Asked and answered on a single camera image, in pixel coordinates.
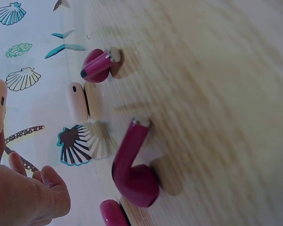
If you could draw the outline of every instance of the magenta earbud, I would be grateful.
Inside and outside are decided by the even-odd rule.
[[[149,131],[150,121],[133,119],[112,166],[112,178],[120,193],[139,207],[149,207],[159,195],[154,172],[146,165],[131,167]]]
[[[115,47],[105,52],[97,48],[87,56],[81,77],[88,82],[102,82],[108,77],[110,67],[120,62],[121,58],[119,49]]]
[[[106,226],[129,226],[127,217],[121,206],[114,200],[106,200],[100,204],[100,213]]]

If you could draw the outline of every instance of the wooden surface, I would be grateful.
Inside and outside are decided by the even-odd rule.
[[[132,117],[154,124],[136,164],[156,170],[161,194],[148,209],[121,199],[133,226],[283,226],[283,0],[71,7],[73,42],[123,50],[114,77],[97,84],[117,145]],[[76,80],[85,56],[67,54]],[[95,166],[118,199],[112,161]]]

